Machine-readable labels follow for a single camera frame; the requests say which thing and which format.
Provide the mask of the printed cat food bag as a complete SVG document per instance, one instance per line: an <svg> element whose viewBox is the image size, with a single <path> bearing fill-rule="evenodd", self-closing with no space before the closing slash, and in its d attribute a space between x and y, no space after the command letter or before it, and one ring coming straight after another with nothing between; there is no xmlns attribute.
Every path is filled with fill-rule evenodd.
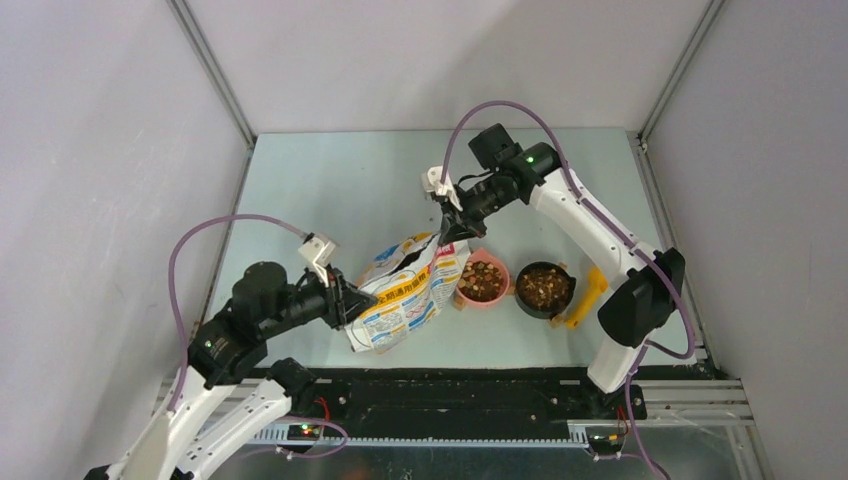
<svg viewBox="0 0 848 480"><path fill-rule="evenodd" d="M383 352L426 326L452 299L470 254L466 240L441 246L437 232L423 232L377 255L358 284L377 303L345 327L351 349Z"/></svg>

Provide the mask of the yellow plastic scoop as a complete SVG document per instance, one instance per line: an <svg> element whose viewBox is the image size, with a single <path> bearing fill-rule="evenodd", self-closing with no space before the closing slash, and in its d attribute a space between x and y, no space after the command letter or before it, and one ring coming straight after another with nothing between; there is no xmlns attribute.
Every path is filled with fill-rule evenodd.
<svg viewBox="0 0 848 480"><path fill-rule="evenodd" d="M608 281L601 269L593 265L588 270L587 286L584 295L580 298L574 309L566 315L565 326L569 329L576 329L588 316L593 306L600 300L608 288Z"/></svg>

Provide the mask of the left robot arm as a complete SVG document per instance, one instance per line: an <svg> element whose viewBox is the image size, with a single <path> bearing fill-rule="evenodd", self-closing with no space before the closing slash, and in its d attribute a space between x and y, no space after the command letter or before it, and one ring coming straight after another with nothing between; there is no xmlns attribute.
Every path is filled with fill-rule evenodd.
<svg viewBox="0 0 848 480"><path fill-rule="evenodd" d="M257 387L213 425L216 409L268 354L270 339L320 319L340 330L375 306L377 298L329 267L290 283L274 262L248 267L225 306L198 330L187 368L124 456L95 467L89 479L201 479L270 422L304 416L316 403L317 380L293 358L275 361Z"/></svg>

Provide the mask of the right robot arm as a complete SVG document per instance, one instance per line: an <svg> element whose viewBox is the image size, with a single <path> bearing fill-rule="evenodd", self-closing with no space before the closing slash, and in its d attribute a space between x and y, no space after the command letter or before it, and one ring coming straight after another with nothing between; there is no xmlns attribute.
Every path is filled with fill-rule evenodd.
<svg viewBox="0 0 848 480"><path fill-rule="evenodd" d="M653 250L619 222L577 179L557 149L523 148L501 124L468 144L484 174L463 189L440 165L422 174L424 191L440 205L440 244L482 238L486 219L520 201L549 218L597 266L612 293L597 317L604 331L581 392L585 411L606 418L622 403L620 388L640 352L677 310L685 259L674 248Z"/></svg>

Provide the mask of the pink pet bowl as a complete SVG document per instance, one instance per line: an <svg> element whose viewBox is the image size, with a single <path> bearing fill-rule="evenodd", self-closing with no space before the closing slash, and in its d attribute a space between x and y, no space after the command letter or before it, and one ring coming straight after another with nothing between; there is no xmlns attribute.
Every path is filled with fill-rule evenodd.
<svg viewBox="0 0 848 480"><path fill-rule="evenodd" d="M487 309L513 293L513 282L505 264L484 248L478 248L468 258L455 293L453 306Z"/></svg>

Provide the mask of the black pet bowl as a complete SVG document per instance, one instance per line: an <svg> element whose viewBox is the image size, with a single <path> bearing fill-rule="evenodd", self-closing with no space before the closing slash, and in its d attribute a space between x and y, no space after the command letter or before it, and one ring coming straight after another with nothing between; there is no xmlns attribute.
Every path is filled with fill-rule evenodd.
<svg viewBox="0 0 848 480"><path fill-rule="evenodd" d="M536 319L552 320L571 303L577 280L560 265L536 261L516 276L514 297L518 307Z"/></svg>

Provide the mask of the kibble in pink bowl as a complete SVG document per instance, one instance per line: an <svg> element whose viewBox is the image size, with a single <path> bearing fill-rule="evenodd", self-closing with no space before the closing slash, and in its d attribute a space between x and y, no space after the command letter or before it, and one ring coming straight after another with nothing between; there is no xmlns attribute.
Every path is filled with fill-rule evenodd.
<svg viewBox="0 0 848 480"><path fill-rule="evenodd" d="M458 282L459 293L467 300L485 303L498 299L507 277L492 262L468 262Z"/></svg>

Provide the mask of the kibble in black bowl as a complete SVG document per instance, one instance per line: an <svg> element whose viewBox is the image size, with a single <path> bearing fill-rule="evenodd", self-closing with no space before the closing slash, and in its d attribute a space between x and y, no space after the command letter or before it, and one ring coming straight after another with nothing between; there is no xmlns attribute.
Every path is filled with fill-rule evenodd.
<svg viewBox="0 0 848 480"><path fill-rule="evenodd" d="M536 312L559 312L572 296L571 277L554 267L536 266L521 273L516 294L525 306Z"/></svg>

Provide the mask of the wooden bowl stand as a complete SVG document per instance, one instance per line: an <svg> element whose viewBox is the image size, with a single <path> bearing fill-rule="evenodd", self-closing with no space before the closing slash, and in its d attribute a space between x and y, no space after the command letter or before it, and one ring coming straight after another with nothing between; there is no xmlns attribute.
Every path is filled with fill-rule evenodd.
<svg viewBox="0 0 848 480"><path fill-rule="evenodd" d="M507 270L508 270L509 274L511 275L511 279L512 279L512 282L513 282L513 284L512 284L512 286L513 286L513 293L512 293L512 294L508 294L507 296L505 296L503 299L501 299L501 300L500 300L497 304L495 304L495 305L494 305L493 307L491 307L491 308L487 308L487 309L478 309L478 308L473 308L473 307L466 307L466 308L464 308L464 309L472 309L472 310L476 310L476 311L480 311L480 312L489 312L489 311L494 312L494 311L496 311L496 310L498 310L498 309L503 310L503 309L505 309L505 308L509 307L509 308L511 308L511 309L513 309L513 310L515 310L516 312L518 312L518 314L520 314L520 315L522 315L522 316L524 316L524 317L526 317L526 318L529 318L529 319L531 319L532 321L534 321L534 322L536 322L536 323L544 322L544 323L547 323L547 324L551 325L551 327L553 327L553 328L557 328L557 327L561 326L561 325L564 323L564 317L565 317L566 310L569 308L569 306L570 306L570 304L571 304L571 303L570 303L570 304L569 304L569 306L566 308L566 310L565 310L565 312L564 312L564 313L562 313L562 314L560 314L560 315L557 315L557 316L556 316L556 317L554 317L552 320L543 320L543 319L536 319L536 318L532 318L531 316L529 316L529 315L527 315L526 313L524 313L524 312L523 312L523 311L522 311L522 310L518 307L518 305L517 305L517 303L516 303L516 301L515 301L515 297L514 297L514 284L515 284L515 279L516 279L517 274L519 273L519 271L520 271L523 267L521 267L521 268L520 268L520 269L519 269L516 273L511 272L511 271L507 268Z"/></svg>

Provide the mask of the aluminium corner frame post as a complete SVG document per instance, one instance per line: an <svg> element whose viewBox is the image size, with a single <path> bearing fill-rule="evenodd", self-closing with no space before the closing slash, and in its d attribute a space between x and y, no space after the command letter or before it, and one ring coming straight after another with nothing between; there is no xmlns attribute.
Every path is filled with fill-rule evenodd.
<svg viewBox="0 0 848 480"><path fill-rule="evenodd" d="M714 24L723 13L726 4L726 0L709 0L688 35L645 121L638 130L636 138L644 153L648 152L650 138L660 123L665 110L679 90L687 72L693 65L703 43L711 33Z"/></svg>

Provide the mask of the left aluminium frame post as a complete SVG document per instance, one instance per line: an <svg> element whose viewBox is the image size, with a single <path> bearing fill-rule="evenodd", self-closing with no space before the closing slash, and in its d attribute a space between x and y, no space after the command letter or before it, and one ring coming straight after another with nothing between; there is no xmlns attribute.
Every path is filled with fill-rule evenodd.
<svg viewBox="0 0 848 480"><path fill-rule="evenodd" d="M191 3L186 0L167 0L166 3L239 136L248 149L253 149L257 134L251 126Z"/></svg>

